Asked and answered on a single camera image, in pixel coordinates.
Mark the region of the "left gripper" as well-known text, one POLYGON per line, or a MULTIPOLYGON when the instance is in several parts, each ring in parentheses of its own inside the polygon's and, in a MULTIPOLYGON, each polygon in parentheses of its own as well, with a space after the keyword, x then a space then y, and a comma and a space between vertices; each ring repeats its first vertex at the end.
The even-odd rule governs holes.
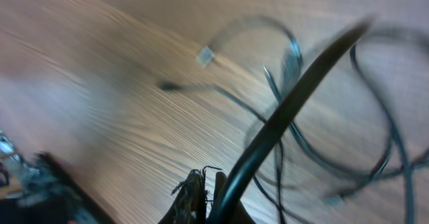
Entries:
POLYGON ((1 224, 113 222, 53 156, 28 162, 1 134, 1 224))

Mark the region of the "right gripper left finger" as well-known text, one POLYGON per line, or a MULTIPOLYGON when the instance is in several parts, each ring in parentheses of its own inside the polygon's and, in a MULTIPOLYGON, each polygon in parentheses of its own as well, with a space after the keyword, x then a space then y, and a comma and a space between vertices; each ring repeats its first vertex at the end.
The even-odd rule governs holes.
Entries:
POLYGON ((208 191, 205 188, 206 169, 221 170, 214 166, 205 166, 201 169, 192 169, 185 180, 173 189, 176 193, 171 207, 159 224, 201 224, 206 222, 206 205, 212 200, 207 199, 208 191))

